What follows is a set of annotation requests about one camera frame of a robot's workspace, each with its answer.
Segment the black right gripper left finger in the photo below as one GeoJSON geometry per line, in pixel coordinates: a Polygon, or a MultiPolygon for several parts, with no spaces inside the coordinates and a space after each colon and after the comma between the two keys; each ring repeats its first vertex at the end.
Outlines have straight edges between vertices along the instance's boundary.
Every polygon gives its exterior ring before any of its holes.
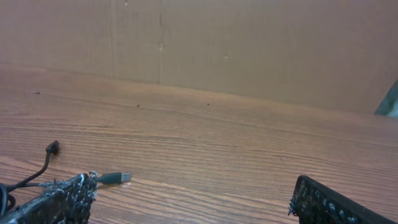
{"type": "Polygon", "coordinates": [[[15,208],[4,217],[5,224],[88,223],[95,201],[98,181],[96,173],[78,174],[59,182],[43,184],[42,195],[15,208]]]}

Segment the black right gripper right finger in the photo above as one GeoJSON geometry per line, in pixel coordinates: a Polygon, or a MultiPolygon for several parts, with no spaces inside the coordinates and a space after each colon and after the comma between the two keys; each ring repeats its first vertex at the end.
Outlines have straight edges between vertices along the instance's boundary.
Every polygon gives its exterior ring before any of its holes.
{"type": "Polygon", "coordinates": [[[297,178],[288,214],[300,224],[397,224],[306,175],[297,178]]]}

